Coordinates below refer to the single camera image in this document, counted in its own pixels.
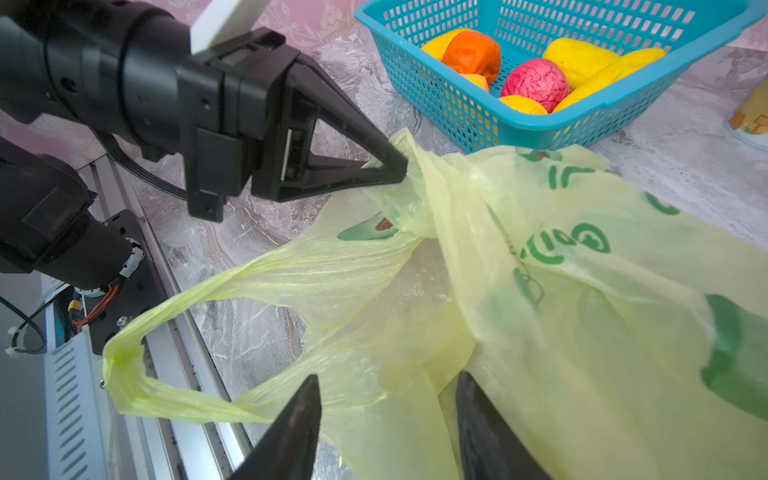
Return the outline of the yellow-green plastic bag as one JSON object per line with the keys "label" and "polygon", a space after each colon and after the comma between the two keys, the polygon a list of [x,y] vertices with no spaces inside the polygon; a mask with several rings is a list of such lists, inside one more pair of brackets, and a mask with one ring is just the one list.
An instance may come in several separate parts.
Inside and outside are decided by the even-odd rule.
{"label": "yellow-green plastic bag", "polygon": [[300,237],[154,307],[249,298],[306,327],[300,357],[202,422],[275,419],[316,374],[321,435],[361,478],[457,479],[461,371],[557,479],[767,475],[767,255],[593,152],[438,156],[332,195]]}

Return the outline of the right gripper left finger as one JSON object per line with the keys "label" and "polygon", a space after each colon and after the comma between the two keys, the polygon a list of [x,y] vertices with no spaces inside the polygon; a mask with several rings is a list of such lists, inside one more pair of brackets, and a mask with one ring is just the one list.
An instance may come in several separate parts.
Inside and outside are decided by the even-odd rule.
{"label": "right gripper left finger", "polygon": [[310,479],[321,418],[319,379],[311,374],[230,479]]}

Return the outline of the yellow lemon fruit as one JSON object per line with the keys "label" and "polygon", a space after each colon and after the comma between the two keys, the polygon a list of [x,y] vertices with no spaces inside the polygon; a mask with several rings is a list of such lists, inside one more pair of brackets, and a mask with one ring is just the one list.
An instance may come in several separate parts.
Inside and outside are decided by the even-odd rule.
{"label": "yellow lemon fruit", "polygon": [[521,95],[508,95],[499,99],[507,107],[528,115],[547,115],[548,111],[539,102]]}

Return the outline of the ridged yellow-orange fruit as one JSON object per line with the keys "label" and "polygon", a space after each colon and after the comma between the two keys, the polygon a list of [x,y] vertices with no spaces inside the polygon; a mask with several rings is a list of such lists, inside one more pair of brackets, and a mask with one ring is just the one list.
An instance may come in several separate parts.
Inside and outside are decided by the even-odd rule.
{"label": "ridged yellow-orange fruit", "polygon": [[438,62],[443,62],[443,58],[446,50],[453,39],[464,32],[471,32],[471,29],[458,28],[452,31],[446,32],[438,37],[435,37],[425,43],[421,49],[429,56],[436,59]]}

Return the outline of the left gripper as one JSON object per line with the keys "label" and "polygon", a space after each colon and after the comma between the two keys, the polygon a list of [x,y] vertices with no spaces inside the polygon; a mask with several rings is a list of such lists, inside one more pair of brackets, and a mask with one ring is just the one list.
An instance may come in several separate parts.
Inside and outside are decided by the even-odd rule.
{"label": "left gripper", "polygon": [[312,58],[260,27],[177,66],[187,210],[223,220],[230,196],[288,202],[398,184],[408,160]]}

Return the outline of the smooth yellow mango fruit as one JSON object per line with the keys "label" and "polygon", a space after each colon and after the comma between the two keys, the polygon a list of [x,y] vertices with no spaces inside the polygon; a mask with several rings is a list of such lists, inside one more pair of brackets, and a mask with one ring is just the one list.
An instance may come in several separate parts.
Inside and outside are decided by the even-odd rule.
{"label": "smooth yellow mango fruit", "polygon": [[544,51],[542,58],[556,64],[575,90],[620,56],[585,41],[560,38]]}

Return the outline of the yellow banana fruit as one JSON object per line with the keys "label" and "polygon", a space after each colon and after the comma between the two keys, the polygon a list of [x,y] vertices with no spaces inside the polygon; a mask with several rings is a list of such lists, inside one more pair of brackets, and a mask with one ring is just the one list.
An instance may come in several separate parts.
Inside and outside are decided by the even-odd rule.
{"label": "yellow banana fruit", "polygon": [[587,81],[576,88],[564,100],[562,100],[553,110],[554,113],[560,112],[587,97],[627,78],[635,72],[645,68],[651,63],[663,58],[667,51],[660,48],[648,48],[636,50],[622,56],[619,60],[609,64]]}

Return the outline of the pink red fruit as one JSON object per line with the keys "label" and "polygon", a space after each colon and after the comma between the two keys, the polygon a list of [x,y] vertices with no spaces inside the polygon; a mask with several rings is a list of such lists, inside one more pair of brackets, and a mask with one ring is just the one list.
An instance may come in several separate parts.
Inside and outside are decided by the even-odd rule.
{"label": "pink red fruit", "polygon": [[508,95],[528,97],[543,105],[549,114],[570,93],[569,82],[556,64],[545,59],[533,59],[508,75],[500,98]]}

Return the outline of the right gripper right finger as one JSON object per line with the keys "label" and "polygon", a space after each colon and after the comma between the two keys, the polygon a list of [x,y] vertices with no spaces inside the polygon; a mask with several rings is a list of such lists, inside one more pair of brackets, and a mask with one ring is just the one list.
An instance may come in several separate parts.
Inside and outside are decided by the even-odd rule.
{"label": "right gripper right finger", "polygon": [[550,479],[466,371],[458,375],[456,409],[465,479]]}

